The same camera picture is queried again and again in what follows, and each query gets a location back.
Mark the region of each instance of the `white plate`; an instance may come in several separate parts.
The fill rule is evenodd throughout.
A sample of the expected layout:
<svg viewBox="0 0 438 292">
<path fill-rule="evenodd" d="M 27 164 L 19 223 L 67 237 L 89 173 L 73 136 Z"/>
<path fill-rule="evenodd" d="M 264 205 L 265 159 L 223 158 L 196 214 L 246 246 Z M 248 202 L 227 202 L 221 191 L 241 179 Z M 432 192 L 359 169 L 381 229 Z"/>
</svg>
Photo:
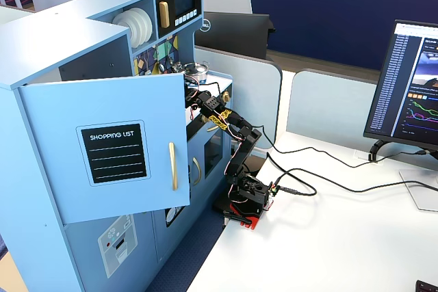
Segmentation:
<svg viewBox="0 0 438 292">
<path fill-rule="evenodd" d="M 151 18 L 149 17 L 148 13 L 146 13 L 141 8 L 131 8 L 130 10 L 137 12 L 142 16 L 146 27 L 146 39 L 144 41 L 148 42 L 149 39 L 151 39 L 152 31 L 153 31 Z"/>
<path fill-rule="evenodd" d="M 135 21 L 137 21 L 138 25 L 140 26 L 140 43 L 139 45 L 143 44 L 146 40 L 146 25 L 144 24 L 144 18 L 140 14 L 138 14 L 135 10 L 128 10 L 125 13 L 131 16 L 131 18 Z"/>
<path fill-rule="evenodd" d="M 140 45 L 140 24 L 127 12 L 120 13 L 112 21 L 113 24 L 128 27 L 131 30 L 131 46 L 137 48 Z"/>
</svg>

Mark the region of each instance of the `line graph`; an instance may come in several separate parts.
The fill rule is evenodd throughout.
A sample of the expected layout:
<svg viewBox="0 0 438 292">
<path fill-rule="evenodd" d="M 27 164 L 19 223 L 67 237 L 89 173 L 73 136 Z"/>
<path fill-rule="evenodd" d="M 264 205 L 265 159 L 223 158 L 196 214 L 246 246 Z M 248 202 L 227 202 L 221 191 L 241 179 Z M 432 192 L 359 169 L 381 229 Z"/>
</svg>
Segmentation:
<svg viewBox="0 0 438 292">
<path fill-rule="evenodd" d="M 434 109 L 425 109 L 424 107 L 422 107 L 420 104 L 418 104 L 417 102 L 412 102 L 416 107 L 419 107 L 420 109 L 422 109 L 423 111 L 429 113 L 432 116 L 438 116 L 438 111 L 434 110 Z"/>
<path fill-rule="evenodd" d="M 438 131 L 438 129 L 432 129 L 432 128 L 421 127 L 421 126 L 415 126 L 414 124 L 409 124 L 409 123 L 406 123 L 406 125 L 407 125 L 408 127 L 414 127 L 414 128 L 426 129 L 426 130 L 431 130 L 431 131 Z"/>
<path fill-rule="evenodd" d="M 416 119 L 420 121 L 428 121 L 433 123 L 438 123 L 438 118 L 427 118 L 426 116 L 423 116 L 419 113 L 413 113 L 412 109 L 409 110 L 411 112 L 410 116 L 407 116 L 406 119 Z"/>
</svg>

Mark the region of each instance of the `gray partition panel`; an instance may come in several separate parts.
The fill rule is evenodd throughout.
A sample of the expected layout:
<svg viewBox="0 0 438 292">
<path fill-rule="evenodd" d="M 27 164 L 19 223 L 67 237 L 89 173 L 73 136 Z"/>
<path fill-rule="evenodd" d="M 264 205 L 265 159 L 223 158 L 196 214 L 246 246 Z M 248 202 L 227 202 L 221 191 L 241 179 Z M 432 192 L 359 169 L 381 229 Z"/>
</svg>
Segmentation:
<svg viewBox="0 0 438 292">
<path fill-rule="evenodd" d="M 373 81 L 354 80 L 322 71 L 298 72 L 292 82 L 287 131 L 333 144 L 368 152 L 376 141 L 363 137 L 363 130 L 374 97 Z M 385 156 L 418 148 L 391 143 L 379 151 Z M 433 170 L 437 160 L 430 156 L 394 157 L 400 161 Z"/>
<path fill-rule="evenodd" d="M 206 61 L 210 69 L 233 77 L 233 110 L 254 126 L 264 124 L 265 132 L 274 141 L 279 113 L 283 73 L 273 62 L 217 51 L 195 48 L 195 60 Z M 259 148 L 270 148 L 262 136 Z"/>
</svg>

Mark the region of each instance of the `chalkboard label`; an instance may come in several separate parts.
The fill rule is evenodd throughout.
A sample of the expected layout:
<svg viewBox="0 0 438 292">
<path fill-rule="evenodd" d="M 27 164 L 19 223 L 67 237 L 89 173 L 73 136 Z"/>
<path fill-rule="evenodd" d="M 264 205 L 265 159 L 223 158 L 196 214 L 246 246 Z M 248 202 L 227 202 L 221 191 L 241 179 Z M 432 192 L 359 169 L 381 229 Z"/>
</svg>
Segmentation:
<svg viewBox="0 0 438 292">
<path fill-rule="evenodd" d="M 148 176 L 140 123 L 82 129 L 81 136 L 94 184 Z"/>
</svg>

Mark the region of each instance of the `oven window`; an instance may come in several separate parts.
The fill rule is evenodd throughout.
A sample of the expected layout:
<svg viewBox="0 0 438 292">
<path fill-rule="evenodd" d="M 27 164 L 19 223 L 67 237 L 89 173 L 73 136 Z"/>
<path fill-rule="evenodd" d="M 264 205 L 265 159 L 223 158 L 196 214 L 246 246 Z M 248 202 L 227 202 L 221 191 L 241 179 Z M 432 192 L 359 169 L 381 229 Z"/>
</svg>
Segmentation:
<svg viewBox="0 0 438 292">
<path fill-rule="evenodd" d="M 194 8 L 193 0 L 175 0 L 175 16 L 180 17 Z"/>
<path fill-rule="evenodd" d="M 223 131 L 218 129 L 210 140 L 204 145 L 205 178 L 218 165 L 222 159 Z"/>
</svg>

